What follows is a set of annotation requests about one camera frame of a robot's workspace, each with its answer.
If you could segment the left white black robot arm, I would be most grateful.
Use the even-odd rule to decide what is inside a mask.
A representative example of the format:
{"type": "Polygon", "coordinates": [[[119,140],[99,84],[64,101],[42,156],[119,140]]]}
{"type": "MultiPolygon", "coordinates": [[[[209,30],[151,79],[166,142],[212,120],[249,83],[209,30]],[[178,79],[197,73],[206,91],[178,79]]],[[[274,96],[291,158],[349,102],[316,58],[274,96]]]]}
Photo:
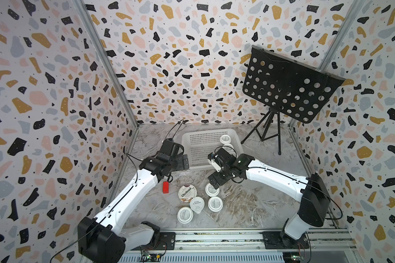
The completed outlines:
{"type": "Polygon", "coordinates": [[[77,227],[79,253],[94,263],[117,263],[125,251],[152,249],[160,244],[160,228],[148,221],[122,229],[146,194],[172,172],[189,168],[184,147],[169,138],[160,150],[142,160],[136,175],[94,218],[84,217],[77,227]]]}

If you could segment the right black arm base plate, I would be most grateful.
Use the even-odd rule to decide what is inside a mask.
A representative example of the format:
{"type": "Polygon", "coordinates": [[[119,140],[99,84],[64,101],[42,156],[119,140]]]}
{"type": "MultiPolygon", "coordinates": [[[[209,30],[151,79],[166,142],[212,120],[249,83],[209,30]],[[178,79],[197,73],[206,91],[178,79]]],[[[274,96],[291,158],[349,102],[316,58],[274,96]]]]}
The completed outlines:
{"type": "Polygon", "coordinates": [[[262,232],[262,241],[265,249],[309,249],[308,239],[305,235],[294,240],[281,231],[264,231],[262,232]]]}

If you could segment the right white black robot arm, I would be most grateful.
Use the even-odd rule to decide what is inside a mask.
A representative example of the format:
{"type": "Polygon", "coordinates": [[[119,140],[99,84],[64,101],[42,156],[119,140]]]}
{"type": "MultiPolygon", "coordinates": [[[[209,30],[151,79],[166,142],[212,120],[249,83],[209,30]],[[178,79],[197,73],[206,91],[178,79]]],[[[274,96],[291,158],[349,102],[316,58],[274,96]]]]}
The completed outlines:
{"type": "Polygon", "coordinates": [[[223,148],[209,154],[208,162],[216,170],[208,177],[215,189],[241,178],[270,186],[300,204],[279,234],[279,242],[286,246],[295,244],[308,229],[322,227],[327,220],[331,198],[322,178],[316,173],[309,177],[290,174],[244,153],[234,156],[223,148]]]}

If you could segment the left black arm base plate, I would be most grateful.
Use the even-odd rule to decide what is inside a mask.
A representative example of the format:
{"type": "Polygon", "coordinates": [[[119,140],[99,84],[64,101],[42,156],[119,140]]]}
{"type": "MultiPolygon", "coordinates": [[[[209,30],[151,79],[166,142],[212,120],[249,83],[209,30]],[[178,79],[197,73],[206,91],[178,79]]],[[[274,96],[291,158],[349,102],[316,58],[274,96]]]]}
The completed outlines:
{"type": "Polygon", "coordinates": [[[176,233],[160,232],[154,234],[150,243],[141,246],[142,250],[151,251],[173,251],[175,248],[176,233]]]}

